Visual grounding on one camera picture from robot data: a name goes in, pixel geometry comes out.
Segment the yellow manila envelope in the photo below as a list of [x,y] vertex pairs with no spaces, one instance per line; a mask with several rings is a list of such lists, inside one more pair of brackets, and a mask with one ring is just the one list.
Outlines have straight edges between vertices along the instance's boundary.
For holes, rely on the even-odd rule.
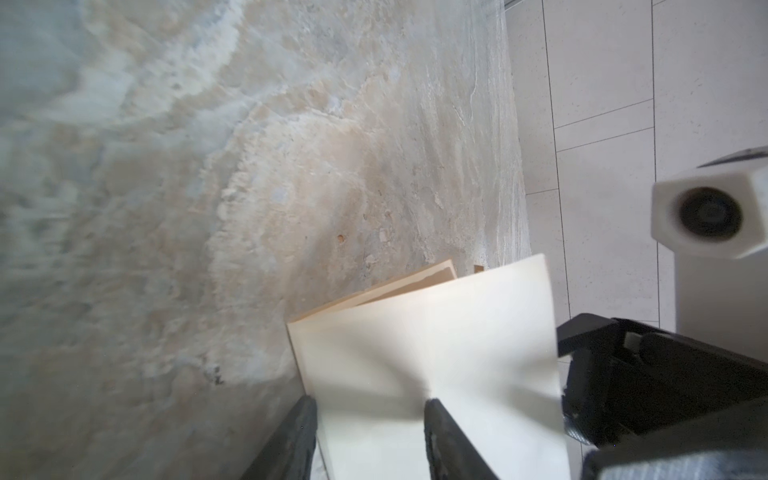
[[429,288],[459,278],[454,262],[444,260],[414,271],[408,275],[390,279],[364,291],[346,296],[329,304],[315,308],[291,320],[291,323],[308,319],[314,315],[346,310],[413,291]]

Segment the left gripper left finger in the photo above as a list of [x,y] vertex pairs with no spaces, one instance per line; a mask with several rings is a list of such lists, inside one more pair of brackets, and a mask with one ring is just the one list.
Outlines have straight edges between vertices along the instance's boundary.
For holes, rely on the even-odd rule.
[[316,448],[318,407],[303,395],[289,410],[241,480],[307,480]]

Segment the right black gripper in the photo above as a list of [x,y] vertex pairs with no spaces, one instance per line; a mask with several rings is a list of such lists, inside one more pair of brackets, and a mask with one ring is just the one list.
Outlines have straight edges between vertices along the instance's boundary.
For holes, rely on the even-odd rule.
[[556,329],[571,358],[567,436],[594,445],[584,479],[764,479],[767,365],[645,324],[581,313]]

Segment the cream letter paper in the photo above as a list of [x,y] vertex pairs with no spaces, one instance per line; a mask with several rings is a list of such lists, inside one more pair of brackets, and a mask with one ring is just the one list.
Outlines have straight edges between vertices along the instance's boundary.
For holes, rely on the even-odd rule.
[[290,323],[332,479],[426,479],[439,399],[501,479],[566,479],[546,258]]

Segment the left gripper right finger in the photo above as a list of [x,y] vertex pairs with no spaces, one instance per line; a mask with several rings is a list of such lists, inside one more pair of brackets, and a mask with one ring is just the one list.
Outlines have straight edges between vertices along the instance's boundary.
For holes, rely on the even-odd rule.
[[432,480],[497,479],[439,399],[425,402],[424,433]]

